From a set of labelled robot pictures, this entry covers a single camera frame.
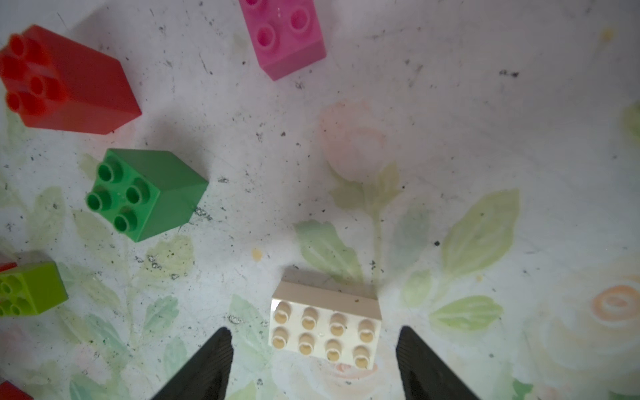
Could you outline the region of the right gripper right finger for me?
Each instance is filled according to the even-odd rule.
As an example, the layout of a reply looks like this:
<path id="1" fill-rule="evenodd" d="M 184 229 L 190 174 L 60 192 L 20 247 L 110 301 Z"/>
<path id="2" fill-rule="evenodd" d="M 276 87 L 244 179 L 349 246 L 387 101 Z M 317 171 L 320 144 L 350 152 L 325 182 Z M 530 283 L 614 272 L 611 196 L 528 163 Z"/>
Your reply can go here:
<path id="1" fill-rule="evenodd" d="M 400 331 L 396 358 L 406 400 L 479 400 L 409 326 Z"/>

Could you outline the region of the red long lego brick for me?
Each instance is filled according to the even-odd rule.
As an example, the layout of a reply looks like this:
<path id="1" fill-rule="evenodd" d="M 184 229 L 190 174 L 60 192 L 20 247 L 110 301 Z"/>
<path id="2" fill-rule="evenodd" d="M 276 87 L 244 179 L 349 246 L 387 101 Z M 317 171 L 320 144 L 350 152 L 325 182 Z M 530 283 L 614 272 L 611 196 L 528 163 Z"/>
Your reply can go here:
<path id="1" fill-rule="evenodd" d="M 13 268 L 16 268 L 18 265 L 15 262 L 11 262 L 11 263 L 1 263 L 0 264 L 0 272 L 6 272 L 8 270 L 11 270 Z"/>

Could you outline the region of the red square lego brick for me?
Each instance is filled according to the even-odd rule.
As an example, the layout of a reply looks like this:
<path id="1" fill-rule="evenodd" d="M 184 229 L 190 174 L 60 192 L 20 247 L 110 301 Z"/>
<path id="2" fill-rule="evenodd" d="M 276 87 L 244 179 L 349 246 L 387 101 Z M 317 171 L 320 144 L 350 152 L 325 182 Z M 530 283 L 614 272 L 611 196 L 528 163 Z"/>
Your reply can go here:
<path id="1" fill-rule="evenodd" d="M 2 381 L 0 384 L 0 400 L 33 400 L 33 397 L 9 381 Z"/>

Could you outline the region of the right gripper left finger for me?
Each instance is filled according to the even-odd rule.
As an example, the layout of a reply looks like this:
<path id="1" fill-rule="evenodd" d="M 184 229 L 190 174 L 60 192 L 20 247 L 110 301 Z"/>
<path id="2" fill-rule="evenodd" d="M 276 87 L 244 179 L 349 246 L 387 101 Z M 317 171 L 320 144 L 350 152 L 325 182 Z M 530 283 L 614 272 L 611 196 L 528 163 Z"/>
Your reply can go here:
<path id="1" fill-rule="evenodd" d="M 220 328 L 153 396 L 153 400 L 223 400 L 232 363 L 232 334 L 228 328 Z"/>

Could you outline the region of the red tall lego brick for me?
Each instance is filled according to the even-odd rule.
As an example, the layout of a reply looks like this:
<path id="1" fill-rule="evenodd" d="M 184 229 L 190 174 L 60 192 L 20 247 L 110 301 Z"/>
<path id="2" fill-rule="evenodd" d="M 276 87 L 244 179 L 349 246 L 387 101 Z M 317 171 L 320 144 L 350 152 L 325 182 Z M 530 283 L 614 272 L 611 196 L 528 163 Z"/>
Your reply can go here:
<path id="1" fill-rule="evenodd" d="M 10 36 L 1 80 L 28 128 L 106 135 L 142 114 L 120 61 L 38 25 Z"/>

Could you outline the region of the white long lego brick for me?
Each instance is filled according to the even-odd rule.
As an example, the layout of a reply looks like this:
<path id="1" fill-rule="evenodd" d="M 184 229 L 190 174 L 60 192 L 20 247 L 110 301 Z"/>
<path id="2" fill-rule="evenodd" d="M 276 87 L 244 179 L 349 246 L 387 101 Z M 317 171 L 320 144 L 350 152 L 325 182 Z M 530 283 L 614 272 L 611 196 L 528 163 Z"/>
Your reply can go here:
<path id="1" fill-rule="evenodd" d="M 282 281 L 271 300 L 268 344 L 371 370 L 381 328 L 376 299 Z"/>

